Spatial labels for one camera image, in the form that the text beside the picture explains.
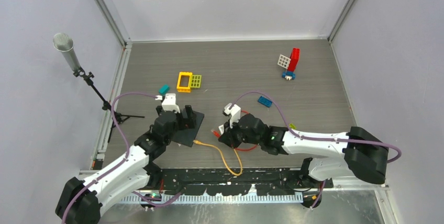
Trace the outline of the black network switch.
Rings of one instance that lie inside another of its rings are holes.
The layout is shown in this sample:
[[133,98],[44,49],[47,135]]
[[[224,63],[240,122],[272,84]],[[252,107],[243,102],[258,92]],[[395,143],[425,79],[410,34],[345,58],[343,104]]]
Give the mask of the black network switch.
[[184,145],[186,147],[192,147],[194,140],[197,137],[198,131],[202,125],[205,115],[198,111],[194,112],[196,114],[196,127],[192,129],[179,130],[174,134],[171,141]]

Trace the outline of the white square switch box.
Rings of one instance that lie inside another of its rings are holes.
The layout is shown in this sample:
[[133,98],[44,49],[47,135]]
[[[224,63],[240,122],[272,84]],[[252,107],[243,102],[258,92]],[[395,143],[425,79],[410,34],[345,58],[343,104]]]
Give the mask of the white square switch box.
[[219,129],[220,135],[222,135],[224,133],[224,131],[225,131],[224,125],[220,125],[218,127],[218,129]]

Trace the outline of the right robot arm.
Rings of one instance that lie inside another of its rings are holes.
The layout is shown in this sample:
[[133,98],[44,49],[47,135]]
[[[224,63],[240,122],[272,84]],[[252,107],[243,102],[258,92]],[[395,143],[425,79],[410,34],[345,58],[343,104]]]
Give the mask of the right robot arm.
[[308,188],[331,178],[352,175],[371,184],[385,183],[389,149],[361,127],[331,134],[302,132],[268,126],[246,114],[236,122],[225,122],[219,126],[219,132],[218,141],[232,148],[249,143],[271,155],[307,154],[299,182]]

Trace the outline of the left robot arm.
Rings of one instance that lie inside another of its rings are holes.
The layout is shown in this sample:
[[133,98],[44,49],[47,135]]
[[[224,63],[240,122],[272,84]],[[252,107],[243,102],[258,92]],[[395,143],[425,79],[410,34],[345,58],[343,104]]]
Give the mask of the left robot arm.
[[171,142],[191,147],[204,114],[186,105],[180,113],[158,106],[158,117],[133,145],[114,162],[80,180],[68,180],[55,208],[63,223],[98,223],[111,206],[138,189],[155,189],[162,170],[154,160]]

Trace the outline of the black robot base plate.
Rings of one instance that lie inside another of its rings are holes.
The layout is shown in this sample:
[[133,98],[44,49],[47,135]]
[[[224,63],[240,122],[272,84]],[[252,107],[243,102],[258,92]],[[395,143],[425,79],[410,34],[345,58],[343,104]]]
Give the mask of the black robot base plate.
[[161,188],[167,195],[244,196],[254,188],[259,196],[277,196],[319,189],[321,185],[294,168],[247,168],[240,176],[226,169],[162,169],[143,189]]

